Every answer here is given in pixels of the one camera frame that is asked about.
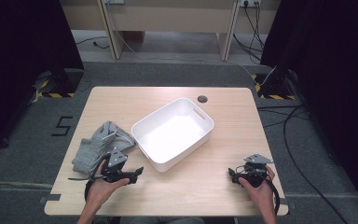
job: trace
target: wall socket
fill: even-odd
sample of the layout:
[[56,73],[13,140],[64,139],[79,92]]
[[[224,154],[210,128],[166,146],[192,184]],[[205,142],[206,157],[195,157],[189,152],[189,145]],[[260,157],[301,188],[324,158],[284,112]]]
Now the wall socket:
[[255,7],[256,2],[258,3],[259,6],[261,5],[261,0],[241,0],[240,7],[245,7],[245,1],[248,1],[248,7]]

